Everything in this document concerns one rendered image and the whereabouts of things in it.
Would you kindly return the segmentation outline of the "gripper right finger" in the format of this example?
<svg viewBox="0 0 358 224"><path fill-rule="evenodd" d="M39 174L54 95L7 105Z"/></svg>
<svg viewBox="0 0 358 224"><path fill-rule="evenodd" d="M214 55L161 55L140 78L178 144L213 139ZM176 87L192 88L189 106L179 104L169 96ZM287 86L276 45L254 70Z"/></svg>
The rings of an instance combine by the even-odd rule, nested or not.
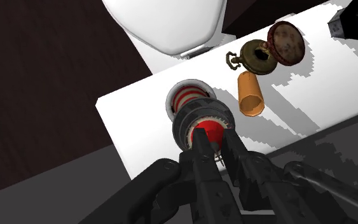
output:
<svg viewBox="0 0 358 224"><path fill-rule="evenodd" d="M247 150L233 129L224 130L221 155L242 205L269 203L276 224L358 224L358 189L303 162L281 169Z"/></svg>

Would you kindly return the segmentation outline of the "red white striped grey-ringed toy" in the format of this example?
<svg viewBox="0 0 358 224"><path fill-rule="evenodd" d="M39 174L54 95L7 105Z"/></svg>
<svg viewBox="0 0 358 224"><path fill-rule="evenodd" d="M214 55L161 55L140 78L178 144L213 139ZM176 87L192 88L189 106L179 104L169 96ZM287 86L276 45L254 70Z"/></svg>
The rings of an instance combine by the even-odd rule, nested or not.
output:
<svg viewBox="0 0 358 224"><path fill-rule="evenodd" d="M234 129L232 112L219 101L213 89L203 81L187 79L168 92L165 109L172 121L172 134L178 147L192 149L193 131L204 129L215 155L220 155L224 129Z"/></svg>

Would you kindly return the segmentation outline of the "orange cylinder cup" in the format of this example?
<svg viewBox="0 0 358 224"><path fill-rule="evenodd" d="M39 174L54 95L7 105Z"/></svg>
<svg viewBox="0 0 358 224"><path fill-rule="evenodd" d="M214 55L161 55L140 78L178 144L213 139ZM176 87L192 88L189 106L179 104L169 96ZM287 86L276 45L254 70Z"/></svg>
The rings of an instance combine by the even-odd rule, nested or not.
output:
<svg viewBox="0 0 358 224"><path fill-rule="evenodd" d="M238 106L245 116L258 116L265 108L265 102L255 74L245 71L237 79Z"/></svg>

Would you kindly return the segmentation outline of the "open brass pocket watch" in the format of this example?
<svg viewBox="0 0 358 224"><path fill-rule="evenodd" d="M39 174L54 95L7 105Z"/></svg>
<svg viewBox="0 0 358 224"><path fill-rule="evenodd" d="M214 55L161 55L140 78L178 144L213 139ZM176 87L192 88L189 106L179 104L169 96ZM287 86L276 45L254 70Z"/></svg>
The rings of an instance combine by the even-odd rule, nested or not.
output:
<svg viewBox="0 0 358 224"><path fill-rule="evenodd" d="M290 22L280 21L268 30L267 40L253 39L242 45L240 53L226 54L232 70L244 67L256 75L272 73L278 64L293 66L305 56L305 41L299 29Z"/></svg>

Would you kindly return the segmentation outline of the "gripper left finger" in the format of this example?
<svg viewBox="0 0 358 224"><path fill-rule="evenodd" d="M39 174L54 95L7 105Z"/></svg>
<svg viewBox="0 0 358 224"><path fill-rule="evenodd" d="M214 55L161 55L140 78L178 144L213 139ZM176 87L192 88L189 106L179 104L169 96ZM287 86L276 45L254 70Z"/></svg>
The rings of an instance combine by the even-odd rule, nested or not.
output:
<svg viewBox="0 0 358 224"><path fill-rule="evenodd" d="M178 162L158 159L79 224L165 224L186 204L192 224L242 224L205 131L196 129L194 140Z"/></svg>

